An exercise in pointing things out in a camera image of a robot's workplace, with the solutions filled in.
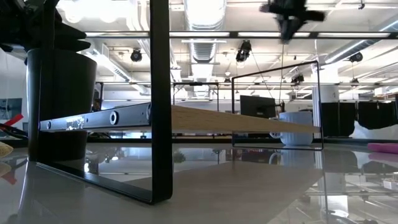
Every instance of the ceiling duct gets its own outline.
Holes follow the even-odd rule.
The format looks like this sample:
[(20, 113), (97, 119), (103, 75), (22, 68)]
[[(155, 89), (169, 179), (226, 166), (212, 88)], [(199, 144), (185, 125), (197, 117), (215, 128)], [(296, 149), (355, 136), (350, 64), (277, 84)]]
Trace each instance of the ceiling duct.
[[(398, 20), (395, 18), (392, 20), (388, 20), (383, 24), (378, 26), (376, 29), (379, 32), (398, 32)], [(346, 59), (359, 51), (374, 45), (375, 43), (379, 42), (380, 40), (355, 40), (352, 41), (345, 46), (341, 47), (340, 49), (330, 53), (325, 58), (326, 64), (331, 64), (335, 62), (339, 62), (340, 60)]]
[[(223, 28), (226, 0), (184, 0), (184, 8), (185, 22), (190, 31), (217, 31)], [(195, 81), (210, 79), (214, 65), (206, 63), (214, 62), (216, 49), (216, 43), (190, 43), (192, 62), (199, 63), (192, 65)], [(197, 95), (204, 96), (205, 92), (201, 86)]]

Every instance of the white mug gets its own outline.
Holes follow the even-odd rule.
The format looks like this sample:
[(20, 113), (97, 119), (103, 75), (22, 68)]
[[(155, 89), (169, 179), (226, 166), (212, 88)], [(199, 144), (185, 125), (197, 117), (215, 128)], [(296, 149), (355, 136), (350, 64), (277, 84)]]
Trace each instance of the white mug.
[[(279, 118), (270, 118), (295, 124), (312, 125), (312, 113), (309, 111), (284, 112)], [(309, 146), (312, 143), (312, 133), (269, 133), (271, 137), (280, 139), (287, 146)]]

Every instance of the reflective table surface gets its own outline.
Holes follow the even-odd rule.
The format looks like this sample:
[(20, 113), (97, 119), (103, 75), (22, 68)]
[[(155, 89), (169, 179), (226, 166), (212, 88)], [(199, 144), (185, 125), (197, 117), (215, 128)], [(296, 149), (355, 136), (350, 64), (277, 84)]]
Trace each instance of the reflective table surface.
[[(186, 196), (190, 188), (177, 183), (168, 202), (146, 205), (43, 169), (27, 161), (25, 149), (15, 149), (0, 159), (0, 223), (398, 223), (395, 154), (337, 144), (324, 151), (175, 144), (173, 155), (176, 178), (210, 182), (200, 185), (209, 197)], [(139, 185), (151, 177), (150, 160), (146, 144), (93, 143), (84, 161), (64, 165)], [(254, 179), (235, 172), (229, 179), (224, 169), (230, 167), (248, 169)], [(265, 181), (263, 191), (256, 175)]]

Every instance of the black planter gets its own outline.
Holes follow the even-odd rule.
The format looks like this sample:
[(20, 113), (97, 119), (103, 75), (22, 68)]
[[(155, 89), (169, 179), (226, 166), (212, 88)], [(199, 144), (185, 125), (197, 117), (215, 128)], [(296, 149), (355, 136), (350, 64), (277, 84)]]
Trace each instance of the black planter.
[(42, 58), (40, 49), (28, 52), (29, 142), (38, 142), (36, 148), (29, 146), (29, 160), (55, 162), (82, 159), (87, 139), (85, 131), (37, 134), (35, 119), (89, 113), (94, 94), (96, 62), (75, 52), (53, 50), (52, 76), (40, 80)]

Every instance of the computer monitor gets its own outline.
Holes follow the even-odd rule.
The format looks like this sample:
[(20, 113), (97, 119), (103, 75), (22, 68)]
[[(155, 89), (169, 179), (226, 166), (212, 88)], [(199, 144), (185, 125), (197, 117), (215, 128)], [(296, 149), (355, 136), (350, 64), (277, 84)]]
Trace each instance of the computer monitor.
[(241, 114), (258, 118), (273, 118), (276, 116), (274, 98), (241, 95)]

